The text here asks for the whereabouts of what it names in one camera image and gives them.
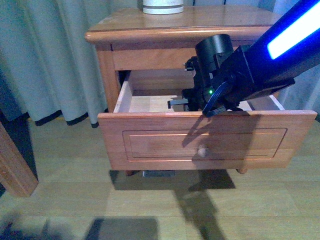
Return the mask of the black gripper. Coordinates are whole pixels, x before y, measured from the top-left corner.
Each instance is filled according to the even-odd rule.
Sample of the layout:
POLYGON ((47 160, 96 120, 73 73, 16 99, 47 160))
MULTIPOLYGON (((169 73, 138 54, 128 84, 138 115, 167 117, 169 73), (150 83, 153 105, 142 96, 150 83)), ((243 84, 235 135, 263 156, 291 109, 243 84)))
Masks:
POLYGON ((198 111, 203 110, 207 105, 207 101, 204 96, 204 80, 199 67, 198 59, 196 56, 192 56, 185 64, 186 71, 193 73, 193 88, 182 90, 183 99, 173 99, 167 102, 167 107, 184 105, 185 111, 198 111))

